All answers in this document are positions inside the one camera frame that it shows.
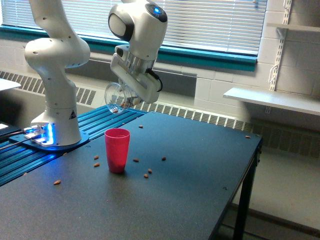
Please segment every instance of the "black table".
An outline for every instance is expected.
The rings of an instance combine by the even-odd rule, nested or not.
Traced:
[[[259,136],[160,113],[124,128],[125,174],[108,171],[102,136],[0,187],[0,238],[207,240],[243,181],[234,231],[242,238]]]

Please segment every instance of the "white shelf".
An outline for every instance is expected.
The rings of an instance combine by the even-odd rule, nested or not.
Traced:
[[[21,85],[15,81],[0,78],[0,91],[19,88]]]
[[[320,99],[251,87],[233,87],[224,98],[320,116]]]
[[[320,27],[315,27],[315,26],[301,26],[301,25],[278,24],[278,23],[267,23],[267,26],[280,28],[280,29],[289,29],[289,30],[293,30],[293,31],[320,33]]]

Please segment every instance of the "blue led light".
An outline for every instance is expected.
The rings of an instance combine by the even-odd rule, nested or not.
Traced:
[[[158,7],[155,7],[153,12],[154,12],[155,14],[159,14],[159,13],[160,13],[160,9],[159,9]]]
[[[25,134],[31,134],[31,133],[33,133],[33,132],[34,132],[33,129],[28,129],[28,130],[25,131]]]
[[[48,141],[46,141],[46,142],[48,144],[53,144],[54,143],[54,133],[53,133],[52,125],[50,123],[47,125],[47,137],[48,137]]]

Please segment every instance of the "table leg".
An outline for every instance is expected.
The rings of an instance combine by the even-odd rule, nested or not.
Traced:
[[[249,209],[252,186],[254,184],[257,162],[258,162],[258,153],[254,155],[253,163],[242,183],[238,213],[236,216],[236,222],[235,222],[234,233],[233,233],[233,240],[242,240],[244,236],[246,218],[247,218],[248,209]]]

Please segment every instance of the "black wire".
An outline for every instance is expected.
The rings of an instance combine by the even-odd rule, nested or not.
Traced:
[[[8,133],[6,135],[0,136],[0,142],[5,140],[5,139],[8,139],[8,138],[10,138],[12,136],[19,135],[19,134],[24,134],[24,133],[25,133],[25,131],[23,131],[23,130],[22,131],[16,131],[16,132]]]
[[[37,135],[37,136],[33,136],[33,137],[31,137],[31,138],[26,138],[26,139],[24,139],[24,140],[22,140],[22,141],[17,141],[16,143],[13,143],[13,144],[10,144],[10,145],[1,147],[1,148],[0,148],[0,151],[5,150],[5,149],[8,149],[8,148],[13,147],[13,146],[16,146],[16,145],[19,145],[19,144],[21,144],[21,143],[23,143],[23,142],[26,142],[26,141],[28,141],[28,140],[38,139],[38,138],[40,138],[40,137],[41,137],[41,135]]]

